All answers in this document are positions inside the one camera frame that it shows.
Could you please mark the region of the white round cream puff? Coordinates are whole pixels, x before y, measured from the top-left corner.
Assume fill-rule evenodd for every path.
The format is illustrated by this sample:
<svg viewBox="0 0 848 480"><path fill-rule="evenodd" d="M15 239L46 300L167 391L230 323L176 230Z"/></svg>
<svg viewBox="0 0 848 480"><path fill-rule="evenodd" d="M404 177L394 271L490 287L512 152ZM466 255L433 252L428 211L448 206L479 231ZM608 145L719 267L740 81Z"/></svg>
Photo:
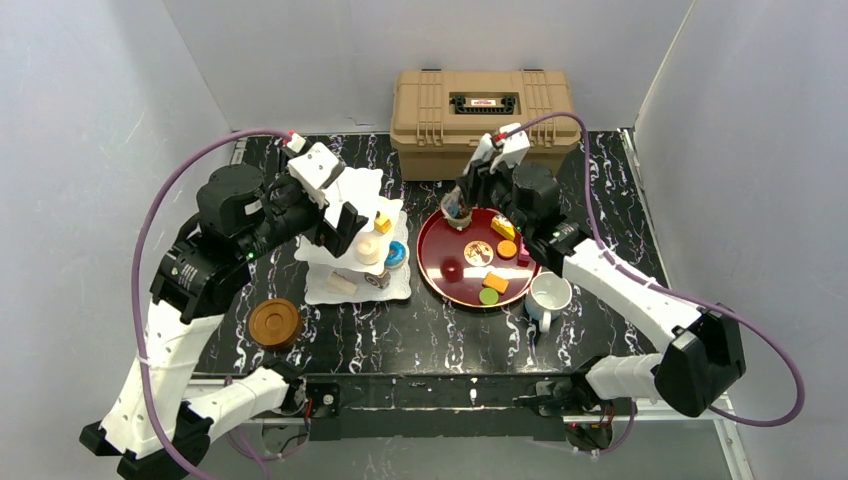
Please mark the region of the white round cream puff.
<svg viewBox="0 0 848 480"><path fill-rule="evenodd" d="M374 265L381 259L381 241L367 237L356 243L355 257L363 265Z"/></svg>

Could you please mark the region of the white three-tier dessert stand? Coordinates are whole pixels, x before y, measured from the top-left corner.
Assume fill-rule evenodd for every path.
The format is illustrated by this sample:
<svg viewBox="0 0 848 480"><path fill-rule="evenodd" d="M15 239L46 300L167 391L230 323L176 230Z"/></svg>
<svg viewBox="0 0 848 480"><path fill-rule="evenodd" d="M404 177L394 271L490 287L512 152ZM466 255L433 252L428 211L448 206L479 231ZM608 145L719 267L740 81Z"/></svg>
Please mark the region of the white three-tier dessert stand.
<svg viewBox="0 0 848 480"><path fill-rule="evenodd" d="M381 195L383 171L366 168L347 168L337 183L333 192L340 196L342 202L350 202L359 214L368 218L368 223L356 235L347 252L340 258L334 258L327 250L313 245L306 237L298 239L294 258L307 264L305 280L305 302L309 305L362 303L370 301L405 300L411 296L411 268L408 257L403 266L390 270L391 283L385 290L377 289L364 279L365 273L379 274L384 267L389 245L393 240L400 241L408 247L409 231L404 202L399 199L389 199ZM374 219L378 212L385 213L392 220L392 227L386 234L374 230ZM363 265L355 257L356 243L367 237L381 241L381 259L374 265ZM348 280L358 285L354 296L335 295L324 290L327 276L336 271Z"/></svg>

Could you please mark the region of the chocolate glazed donut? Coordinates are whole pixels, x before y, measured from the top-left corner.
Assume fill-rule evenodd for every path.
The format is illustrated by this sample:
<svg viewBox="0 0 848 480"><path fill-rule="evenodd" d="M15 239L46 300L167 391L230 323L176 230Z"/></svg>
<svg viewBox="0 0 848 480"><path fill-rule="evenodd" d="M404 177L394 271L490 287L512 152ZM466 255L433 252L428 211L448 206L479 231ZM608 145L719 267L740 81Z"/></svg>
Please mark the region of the chocolate glazed donut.
<svg viewBox="0 0 848 480"><path fill-rule="evenodd" d="M441 204L442 212L448 225L455 230L462 231L472 221L472 208L467 206L458 197L445 197Z"/></svg>

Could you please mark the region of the blue sprinkled donut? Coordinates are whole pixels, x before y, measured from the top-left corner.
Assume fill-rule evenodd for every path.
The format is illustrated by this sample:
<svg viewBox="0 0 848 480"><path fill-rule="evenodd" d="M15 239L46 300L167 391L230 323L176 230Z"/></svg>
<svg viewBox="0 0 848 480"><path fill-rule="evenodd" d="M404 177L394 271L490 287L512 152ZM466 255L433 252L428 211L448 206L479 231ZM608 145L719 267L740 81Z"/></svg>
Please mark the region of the blue sprinkled donut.
<svg viewBox="0 0 848 480"><path fill-rule="evenodd" d="M389 245L388 255L384 261L386 269L397 269L403 266L408 257L408 250L404 243L393 240Z"/></svg>

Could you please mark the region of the red round tray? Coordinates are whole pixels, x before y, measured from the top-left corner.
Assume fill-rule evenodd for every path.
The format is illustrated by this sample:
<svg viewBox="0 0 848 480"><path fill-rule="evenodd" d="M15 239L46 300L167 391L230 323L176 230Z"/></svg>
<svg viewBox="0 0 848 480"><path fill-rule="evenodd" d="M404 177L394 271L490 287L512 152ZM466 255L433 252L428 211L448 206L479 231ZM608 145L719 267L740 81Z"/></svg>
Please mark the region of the red round tray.
<svg viewBox="0 0 848 480"><path fill-rule="evenodd" d="M451 228L441 211L433 212L417 237L416 256L425 283L447 300L474 309L495 308L513 303L527 293L541 266L531 260L528 266L498 257L497 244L504 240L490 228L499 213L491 208L475 208L471 224L463 231ZM484 276L494 271L509 280L509 289L494 306L482 306L479 291Z"/></svg>

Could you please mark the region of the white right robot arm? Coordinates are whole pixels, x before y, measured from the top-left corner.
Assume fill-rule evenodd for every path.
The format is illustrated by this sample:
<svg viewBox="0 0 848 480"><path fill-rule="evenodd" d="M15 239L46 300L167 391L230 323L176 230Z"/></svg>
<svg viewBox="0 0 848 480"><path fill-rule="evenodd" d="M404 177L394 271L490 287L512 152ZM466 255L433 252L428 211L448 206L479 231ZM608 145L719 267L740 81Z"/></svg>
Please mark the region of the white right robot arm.
<svg viewBox="0 0 848 480"><path fill-rule="evenodd" d="M550 170L473 159L457 186L467 205L503 214L540 266L593 294L653 344L653 354L609 355L584 364L572 380L583 399L662 400L697 417L745 374L739 325L715 307L660 292L636 268L613 259L564 212L562 189Z"/></svg>

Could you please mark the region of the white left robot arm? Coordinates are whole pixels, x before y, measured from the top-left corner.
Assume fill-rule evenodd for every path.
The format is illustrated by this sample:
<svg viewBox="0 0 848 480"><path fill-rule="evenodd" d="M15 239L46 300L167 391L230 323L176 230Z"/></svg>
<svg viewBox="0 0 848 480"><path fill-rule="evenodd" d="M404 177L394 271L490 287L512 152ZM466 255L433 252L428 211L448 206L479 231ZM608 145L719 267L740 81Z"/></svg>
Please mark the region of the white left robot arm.
<svg viewBox="0 0 848 480"><path fill-rule="evenodd" d="M251 280L251 263L302 235L338 257L366 225L333 193L346 169L341 159L309 141L288 141L283 150L273 180L244 163L213 171L197 192L197 212L159 263L149 306L132 299L137 351L130 371L108 414L80 434L93 454L118 458L122 478L197 475L215 440L295 401L302 377L280 359L213 393L185 397L209 338ZM335 207L338 219L327 220Z"/></svg>

